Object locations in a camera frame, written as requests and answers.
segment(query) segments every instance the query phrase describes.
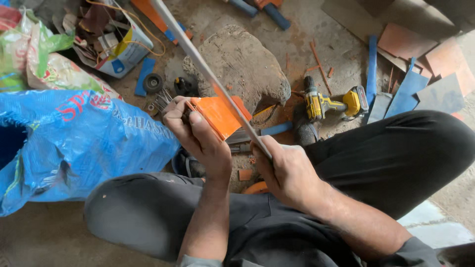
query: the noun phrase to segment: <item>cloth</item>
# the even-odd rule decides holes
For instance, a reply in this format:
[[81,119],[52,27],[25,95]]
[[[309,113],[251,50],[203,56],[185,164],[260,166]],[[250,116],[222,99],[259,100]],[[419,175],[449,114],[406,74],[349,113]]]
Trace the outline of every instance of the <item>cloth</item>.
[[[411,111],[305,151],[321,179],[399,219],[472,164],[475,133],[448,114]],[[87,228],[109,242],[175,262],[202,185],[199,178],[170,173],[106,181],[86,200]],[[360,266],[335,230],[272,194],[231,194],[229,216],[225,266]],[[374,265],[434,266],[431,251],[414,238]]]

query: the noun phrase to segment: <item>concrete floor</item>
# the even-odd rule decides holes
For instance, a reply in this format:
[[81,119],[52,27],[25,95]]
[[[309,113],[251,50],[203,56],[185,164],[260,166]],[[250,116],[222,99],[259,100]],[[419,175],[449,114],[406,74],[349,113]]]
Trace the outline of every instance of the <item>concrete floor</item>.
[[[317,51],[322,65],[328,71],[335,68],[329,84],[335,94],[343,94],[355,85],[366,85],[366,69],[368,49],[354,35],[340,26],[335,20],[320,10],[323,0],[285,1],[281,12],[292,22],[289,30],[282,32],[264,13],[249,19],[230,5],[218,0],[166,0],[175,17],[195,34],[193,43],[198,46],[200,36],[206,39],[227,24],[245,27],[256,36],[262,44],[277,58],[285,68],[286,53],[290,56],[290,67],[284,70],[291,87],[301,80],[304,71],[316,65],[310,50],[309,42],[315,38]],[[165,56],[157,58],[155,72],[165,77],[165,86],[172,88],[173,79],[182,76],[181,61],[185,54],[167,41],[163,34],[144,16],[130,6],[141,17],[145,25],[155,33],[167,47]],[[470,46],[475,43],[475,33],[467,34],[458,39],[469,61],[475,70],[475,54]],[[160,46],[155,43],[156,51]],[[378,88],[386,88],[391,65],[378,57]],[[104,77],[116,89],[125,101],[144,107],[146,100],[135,97],[133,90],[140,68],[132,70],[123,79],[116,80]],[[321,92],[327,93],[321,75],[317,70],[308,73],[316,83],[323,85]],[[289,119],[297,98],[291,98],[288,106],[279,108],[275,117],[267,124],[281,123]],[[461,114],[472,129],[475,129],[475,113],[473,112],[475,95],[466,98],[466,105]],[[265,118],[265,114],[255,121]],[[322,136],[332,136],[360,125],[359,120],[344,123],[337,118],[325,121]],[[282,143],[289,143],[288,133],[276,137]],[[247,156],[235,159],[235,170],[232,176],[232,191],[240,192],[252,182],[238,182],[237,169],[253,168]],[[453,183],[436,193],[432,200],[437,202],[456,220],[462,222],[469,230],[475,232],[475,165],[468,169]],[[0,219],[0,259],[3,255],[11,266],[168,266],[146,255],[130,251],[117,245],[109,244],[95,238],[82,222],[82,202],[62,203],[27,203],[18,212]]]

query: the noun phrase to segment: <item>leg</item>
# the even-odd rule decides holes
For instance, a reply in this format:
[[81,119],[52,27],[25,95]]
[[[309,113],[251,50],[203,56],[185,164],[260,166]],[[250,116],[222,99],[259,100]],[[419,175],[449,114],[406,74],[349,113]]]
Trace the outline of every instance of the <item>leg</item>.
[[[86,200],[87,228],[101,239],[175,262],[202,185],[200,178],[163,172],[106,181]],[[269,215],[267,195],[231,194],[230,231]]]
[[305,150],[321,179],[398,219],[474,162],[475,134],[448,114],[412,111]]

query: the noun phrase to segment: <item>metal rod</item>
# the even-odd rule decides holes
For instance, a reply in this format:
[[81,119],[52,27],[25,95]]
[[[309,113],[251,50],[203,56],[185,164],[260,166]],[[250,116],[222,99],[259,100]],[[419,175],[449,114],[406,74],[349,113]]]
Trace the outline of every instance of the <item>metal rod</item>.
[[150,1],[155,8],[155,10],[160,14],[161,18],[171,30],[175,38],[178,40],[180,46],[185,50],[186,54],[191,58],[194,65],[198,70],[203,74],[203,76],[208,80],[211,86],[214,88],[215,93],[225,102],[228,109],[233,113],[234,117],[239,121],[239,124],[244,128],[246,133],[251,137],[251,140],[258,145],[262,152],[269,158],[272,159],[272,155],[269,150],[266,148],[266,145],[258,138],[256,132],[251,127],[249,122],[246,120],[244,115],[241,113],[239,108],[236,106],[236,103],[231,99],[223,85],[218,81],[218,78],[213,74],[209,66],[206,64],[203,57],[200,55],[193,43],[188,39],[186,34],[183,32],[181,27],[178,25],[178,22],[175,20],[173,15],[170,13],[168,8],[165,6],[162,0],[151,0]]

